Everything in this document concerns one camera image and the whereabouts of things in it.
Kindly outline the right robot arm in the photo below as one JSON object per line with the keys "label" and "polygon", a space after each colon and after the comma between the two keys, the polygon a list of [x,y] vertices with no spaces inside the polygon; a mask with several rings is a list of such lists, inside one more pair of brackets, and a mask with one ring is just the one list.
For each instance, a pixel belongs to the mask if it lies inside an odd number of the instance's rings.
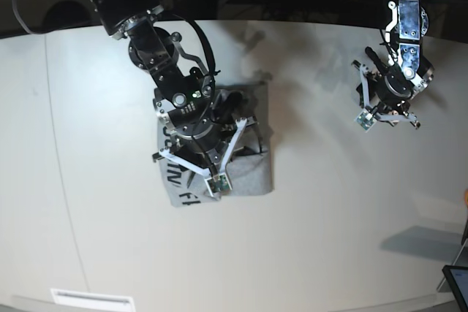
{"label": "right robot arm", "polygon": [[154,105],[170,141],[154,155],[202,177],[212,193],[232,189],[228,164],[255,119],[241,106],[246,94],[217,88],[215,58],[204,31],[188,24],[202,45],[204,58],[187,53],[181,35],[155,23],[165,14],[159,0],[90,0],[108,35],[128,39],[133,64],[149,73],[156,89]]}

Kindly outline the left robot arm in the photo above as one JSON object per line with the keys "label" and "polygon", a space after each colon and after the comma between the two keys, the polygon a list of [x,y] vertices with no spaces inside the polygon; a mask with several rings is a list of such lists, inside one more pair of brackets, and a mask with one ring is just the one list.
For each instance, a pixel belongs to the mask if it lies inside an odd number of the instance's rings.
{"label": "left robot arm", "polygon": [[359,61],[352,63],[360,77],[356,91],[361,111],[355,121],[365,131],[378,122],[391,126],[407,122],[419,129],[420,122],[410,112],[410,102],[434,78],[434,67],[423,54],[429,16],[421,0],[388,0],[387,7],[390,20],[380,34],[388,59],[383,61],[371,47],[366,47],[365,54],[375,68]]}

